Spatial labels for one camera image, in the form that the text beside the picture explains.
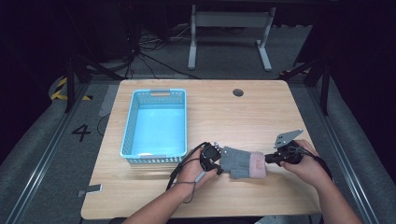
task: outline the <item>gray glove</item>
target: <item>gray glove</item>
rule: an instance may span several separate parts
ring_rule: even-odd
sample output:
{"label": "gray glove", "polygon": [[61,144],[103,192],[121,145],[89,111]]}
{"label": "gray glove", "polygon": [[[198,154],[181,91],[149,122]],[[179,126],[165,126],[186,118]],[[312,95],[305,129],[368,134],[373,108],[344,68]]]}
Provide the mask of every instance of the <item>gray glove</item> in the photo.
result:
{"label": "gray glove", "polygon": [[265,178],[265,158],[260,152],[248,152],[231,147],[221,151],[221,168],[231,174],[232,179]]}

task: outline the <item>metal bracket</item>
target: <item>metal bracket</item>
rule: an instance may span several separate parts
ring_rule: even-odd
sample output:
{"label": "metal bracket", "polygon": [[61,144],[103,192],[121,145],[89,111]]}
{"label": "metal bracket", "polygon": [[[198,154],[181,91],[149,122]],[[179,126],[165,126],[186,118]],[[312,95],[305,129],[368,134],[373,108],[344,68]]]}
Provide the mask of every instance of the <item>metal bracket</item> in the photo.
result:
{"label": "metal bracket", "polygon": [[96,192],[100,192],[102,191],[102,185],[98,184],[98,185],[90,185],[88,186],[85,190],[78,190],[77,191],[77,195],[76,198],[82,198],[84,197],[86,194],[89,193],[96,193]]}
{"label": "metal bracket", "polygon": [[303,132],[303,129],[299,129],[289,133],[280,133],[275,140],[274,148],[279,148],[287,145],[291,142],[294,138],[296,138],[300,133]]}

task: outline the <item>metal frame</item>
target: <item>metal frame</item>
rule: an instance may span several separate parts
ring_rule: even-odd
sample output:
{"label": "metal frame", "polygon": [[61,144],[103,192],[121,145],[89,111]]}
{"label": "metal frame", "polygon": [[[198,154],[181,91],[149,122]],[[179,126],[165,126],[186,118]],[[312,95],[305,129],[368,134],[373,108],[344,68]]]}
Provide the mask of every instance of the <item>metal frame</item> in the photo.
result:
{"label": "metal frame", "polygon": [[379,223],[378,218],[374,212],[373,207],[367,199],[366,193],[364,192],[361,181],[356,175],[352,164],[350,163],[347,154],[344,151],[343,146],[341,145],[340,140],[338,139],[337,134],[330,122],[330,119],[327,115],[323,113],[321,110],[321,102],[319,100],[320,96],[315,91],[314,88],[307,88],[309,97],[317,110],[320,120],[325,127],[327,134],[330,136],[330,140],[332,143],[332,151],[334,153],[335,158],[340,164],[341,171],[343,172],[344,178],[349,186],[350,192],[352,193],[355,202],[361,211],[361,217],[363,218],[364,223]]}
{"label": "metal frame", "polygon": [[257,48],[262,58],[262,65],[265,71],[272,70],[270,60],[265,50],[270,33],[271,24],[275,16],[275,7],[271,7],[269,12],[212,12],[197,11],[196,6],[192,6],[191,11],[191,45],[188,68],[195,69],[197,38],[196,27],[252,27],[263,28],[264,32],[261,40],[257,40]]}

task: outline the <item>basket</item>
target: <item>basket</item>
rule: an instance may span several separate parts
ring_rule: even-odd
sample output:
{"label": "basket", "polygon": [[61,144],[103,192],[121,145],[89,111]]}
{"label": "basket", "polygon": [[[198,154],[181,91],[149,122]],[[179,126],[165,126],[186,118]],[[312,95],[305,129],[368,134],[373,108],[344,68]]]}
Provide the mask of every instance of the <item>basket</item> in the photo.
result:
{"label": "basket", "polygon": [[131,164],[180,162],[187,152],[182,89],[134,91],[120,154]]}

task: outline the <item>cable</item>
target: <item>cable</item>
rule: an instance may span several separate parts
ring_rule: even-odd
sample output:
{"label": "cable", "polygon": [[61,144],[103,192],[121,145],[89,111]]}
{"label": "cable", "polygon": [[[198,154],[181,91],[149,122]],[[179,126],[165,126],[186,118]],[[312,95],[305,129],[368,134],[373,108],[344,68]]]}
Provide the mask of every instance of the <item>cable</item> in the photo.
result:
{"label": "cable", "polygon": [[319,165],[323,168],[323,170],[326,172],[326,174],[329,176],[329,178],[332,181],[334,181],[332,178],[332,172],[330,171],[329,167],[327,166],[326,161],[323,160],[321,157],[315,156],[314,154],[312,154],[310,151],[306,150],[303,147],[289,147],[289,148],[293,148],[296,152],[299,152],[303,155],[310,156],[310,157],[314,158],[314,160],[317,163],[319,163]]}
{"label": "cable", "polygon": [[156,60],[156,59],[154,59],[154,58],[148,56],[147,54],[145,54],[145,53],[143,53],[143,52],[140,52],[140,54],[142,54],[142,55],[145,56],[145,57],[150,58],[152,61],[154,61],[154,62],[156,62],[156,63],[162,64],[163,66],[165,66],[165,67],[171,69],[172,71],[177,72],[177,73],[179,73],[179,74],[181,74],[181,75],[186,75],[186,76],[189,76],[189,77],[193,77],[193,78],[195,78],[195,79],[200,79],[199,77],[196,77],[195,75],[191,75],[191,74],[188,74],[188,73],[180,72],[180,71],[176,70],[175,68],[173,68],[173,67],[171,67],[171,66],[169,66],[169,65],[167,65],[167,64],[165,64],[165,63],[162,63],[162,62],[160,62],[160,61],[158,61],[158,60]]}
{"label": "cable", "polygon": [[124,77],[127,77],[130,68],[131,68],[131,64],[128,64],[128,66],[126,67],[126,72]]}
{"label": "cable", "polygon": [[145,61],[144,59],[140,58],[139,56],[137,56],[137,58],[139,58],[140,60],[142,60],[142,62],[149,68],[149,70],[151,71],[151,74],[152,74],[155,78],[159,79],[157,76],[155,76],[154,71],[153,71],[152,68],[146,63],[146,61]]}
{"label": "cable", "polygon": [[[186,31],[189,30],[189,29],[190,29],[190,26],[187,27],[187,28],[185,28],[185,29],[184,29],[183,31],[181,31],[178,35],[169,37],[169,40],[166,40],[166,41],[162,41],[160,38],[151,38],[151,39],[149,39],[149,35],[150,35],[150,34],[142,34],[142,36],[144,36],[144,35],[147,36],[147,40],[140,42],[140,43],[139,43],[139,47],[140,47],[143,51],[154,51],[154,50],[163,49],[164,47],[166,47],[166,46],[168,46],[168,45],[170,45],[170,44],[174,44],[174,43],[176,43],[176,42],[178,42],[178,41],[180,41],[180,40],[183,40],[183,39],[189,40],[189,39],[186,38],[186,37],[180,37],[184,32],[186,32]],[[142,45],[150,44],[150,43],[155,43],[155,46],[154,46],[153,48],[146,48],[146,47],[143,47],[143,46],[142,46]]]}
{"label": "cable", "polygon": [[75,60],[77,60],[77,62],[79,64],[84,64],[83,66],[85,67],[85,64],[89,64],[90,66],[94,67],[96,70],[100,71],[101,73],[107,75],[108,77],[111,77],[115,80],[124,80],[124,77],[119,76],[118,74],[106,69],[105,67],[103,67],[101,64],[90,60],[89,58],[86,58],[82,55],[76,55]]}
{"label": "cable", "polygon": [[186,162],[186,160],[187,160],[189,157],[191,157],[192,154],[194,154],[194,152],[195,152],[196,150],[198,150],[198,148],[200,148],[200,147],[202,147],[202,146],[205,146],[205,145],[207,145],[207,144],[210,144],[210,143],[207,143],[207,142],[201,143],[200,145],[198,145],[197,147],[195,147],[193,150],[191,150],[190,153],[187,154],[186,157],[184,157],[184,159],[177,165],[177,167],[175,168],[175,170],[172,171],[172,173],[170,174],[170,179],[169,179],[168,185],[166,186],[166,190],[169,190],[169,189],[173,186],[173,183],[174,183],[174,181],[175,181],[175,179],[176,179],[178,173],[180,173],[181,169],[183,169],[183,164]]}
{"label": "cable", "polygon": [[[128,64],[130,64],[133,60],[128,60],[126,63],[122,63],[120,65],[114,66],[114,67],[109,67],[106,68],[107,70],[110,70],[112,72],[117,72],[120,71],[122,68],[125,68],[126,66],[128,66]],[[96,70],[96,69],[91,69],[91,68],[87,68],[88,71],[90,71],[91,74],[102,74],[102,72]]]}
{"label": "cable", "polygon": [[192,202],[192,199],[194,198],[195,187],[197,186],[197,182],[195,182],[195,181],[193,181],[193,182],[187,182],[187,181],[186,182],[176,182],[175,184],[173,184],[173,186],[176,185],[176,184],[193,184],[194,185],[193,188],[192,188],[192,194],[191,194],[190,199],[187,202],[183,202],[183,203]]}
{"label": "cable", "polygon": [[186,161],[186,162],[183,163],[182,167],[184,167],[187,163],[189,163],[189,162],[191,162],[191,161],[198,161],[198,160],[199,160],[198,158],[195,158],[195,159]]}
{"label": "cable", "polygon": [[96,126],[96,131],[97,131],[100,135],[102,135],[102,136],[104,136],[104,134],[101,133],[101,132],[99,132],[99,125],[100,125],[100,123],[103,121],[103,119],[104,119],[105,117],[108,117],[109,115],[110,115],[110,114],[107,114],[107,115],[103,116],[103,117],[99,120],[98,125]]}

